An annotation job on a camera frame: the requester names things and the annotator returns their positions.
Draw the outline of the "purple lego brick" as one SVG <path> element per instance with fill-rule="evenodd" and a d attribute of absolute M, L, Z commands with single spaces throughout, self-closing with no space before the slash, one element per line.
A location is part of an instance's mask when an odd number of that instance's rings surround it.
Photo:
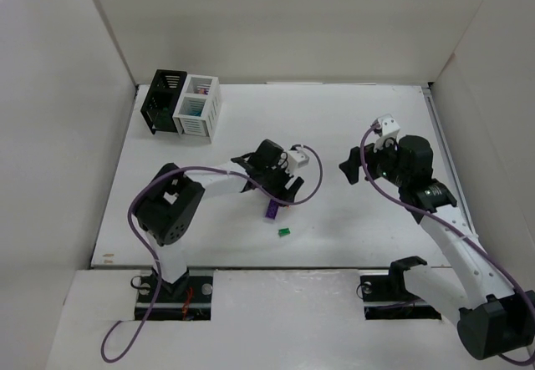
<path fill-rule="evenodd" d="M 264 214 L 264 219 L 269 222 L 274 222 L 277 218 L 280 205 L 275 200 L 270 200 Z"/>

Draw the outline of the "green curved lego piece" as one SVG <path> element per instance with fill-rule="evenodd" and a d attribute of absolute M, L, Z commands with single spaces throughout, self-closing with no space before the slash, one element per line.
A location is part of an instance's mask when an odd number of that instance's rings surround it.
<path fill-rule="evenodd" d="M 282 229 L 279 229 L 278 230 L 278 236 L 279 237 L 284 237 L 284 236 L 288 236 L 291 234 L 291 231 L 289 228 L 282 228 Z"/>

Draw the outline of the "teal lego brick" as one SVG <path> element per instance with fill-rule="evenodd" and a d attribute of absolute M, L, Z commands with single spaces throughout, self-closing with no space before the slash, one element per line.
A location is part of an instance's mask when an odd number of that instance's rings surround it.
<path fill-rule="evenodd" d="M 196 117 L 200 117 L 202 114 L 202 110 L 189 110 L 187 115 L 190 115 L 190 116 L 196 116 Z"/>

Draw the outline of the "small green lego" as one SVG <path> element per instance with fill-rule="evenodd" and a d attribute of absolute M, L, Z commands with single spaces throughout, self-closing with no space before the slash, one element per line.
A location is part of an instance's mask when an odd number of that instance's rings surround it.
<path fill-rule="evenodd" d="M 158 114 L 158 120 L 159 121 L 169 121 L 172 120 L 172 115 L 169 112 L 169 109 L 167 107 L 163 108 L 160 113 Z"/>

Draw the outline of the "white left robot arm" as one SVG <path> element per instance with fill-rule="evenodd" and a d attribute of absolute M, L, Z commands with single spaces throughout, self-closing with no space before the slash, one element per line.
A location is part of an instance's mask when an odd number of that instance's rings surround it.
<path fill-rule="evenodd" d="M 161 281 L 161 291 L 178 297 L 187 288 L 189 269 L 181 238 L 203 201 L 261 189 L 273 204 L 279 200 L 293 203 L 304 183 L 294 173 L 308 162 L 303 149 L 285 150 L 265 139 L 252 153 L 216 167 L 164 165 L 131 209 L 159 259 L 153 274 Z"/>

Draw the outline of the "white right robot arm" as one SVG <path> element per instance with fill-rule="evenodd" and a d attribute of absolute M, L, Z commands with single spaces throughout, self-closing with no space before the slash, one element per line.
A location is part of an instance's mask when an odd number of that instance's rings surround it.
<path fill-rule="evenodd" d="M 362 143 L 339 165 L 352 185 L 363 172 L 374 183 L 383 178 L 397 187 L 394 203 L 406 208 L 438 245 L 460 281 L 442 281 L 418 256 L 393 261 L 392 289 L 434 307 L 455 328 L 461 344 L 476 360 L 498 356 L 530 366 L 508 352 L 534 342 L 534 292 L 522 289 L 482 248 L 467 226 L 455 197 L 433 175 L 433 150 L 423 137 L 389 137 L 382 148 Z"/>

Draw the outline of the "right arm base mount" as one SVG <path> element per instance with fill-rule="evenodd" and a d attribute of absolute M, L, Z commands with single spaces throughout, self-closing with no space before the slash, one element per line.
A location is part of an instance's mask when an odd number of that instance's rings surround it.
<path fill-rule="evenodd" d="M 356 296 L 364 303 L 364 319 L 369 321 L 438 320 L 441 314 L 405 287 L 403 275 L 415 266 L 426 266 L 418 256 L 392 261 L 384 274 L 364 274 Z"/>

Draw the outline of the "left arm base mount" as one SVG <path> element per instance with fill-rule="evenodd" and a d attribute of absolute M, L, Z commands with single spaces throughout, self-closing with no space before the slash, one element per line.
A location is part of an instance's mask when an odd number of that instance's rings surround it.
<path fill-rule="evenodd" d="M 130 287 L 136 290 L 134 319 L 140 321 L 149 312 L 148 321 L 210 321 L 213 276 L 213 270 L 191 269 L 175 285 L 163 281 L 151 309 L 156 273 L 142 272 L 134 276 L 130 279 Z"/>

